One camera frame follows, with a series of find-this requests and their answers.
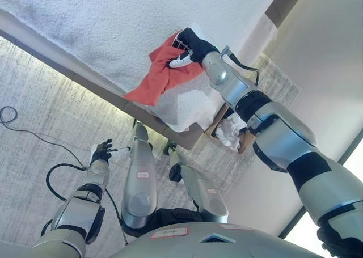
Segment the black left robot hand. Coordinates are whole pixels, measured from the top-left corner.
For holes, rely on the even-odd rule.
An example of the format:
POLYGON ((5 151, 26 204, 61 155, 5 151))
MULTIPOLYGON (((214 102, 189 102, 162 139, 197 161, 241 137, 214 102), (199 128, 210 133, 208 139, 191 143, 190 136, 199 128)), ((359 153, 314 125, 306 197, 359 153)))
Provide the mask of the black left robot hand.
POLYGON ((90 159, 90 165, 92 165, 97 160, 103 160, 106 163, 109 162, 109 160, 112 157, 113 153, 129 153, 131 151, 130 146, 125 146, 121 148, 114 148, 113 147, 113 139, 107 139, 106 141, 93 145, 92 152, 91 152, 91 159, 90 159))

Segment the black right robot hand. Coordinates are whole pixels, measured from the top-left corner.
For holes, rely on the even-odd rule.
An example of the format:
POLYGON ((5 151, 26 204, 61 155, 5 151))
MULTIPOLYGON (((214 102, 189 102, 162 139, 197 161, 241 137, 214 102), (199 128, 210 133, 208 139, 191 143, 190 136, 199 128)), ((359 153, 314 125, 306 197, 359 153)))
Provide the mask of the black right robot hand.
POLYGON ((199 38, 193 29, 189 27, 175 36, 171 46, 182 50, 180 55, 167 63, 167 67, 171 69, 184 67, 193 62, 201 65, 201 62, 209 53, 219 53, 219 50, 214 45, 199 38))

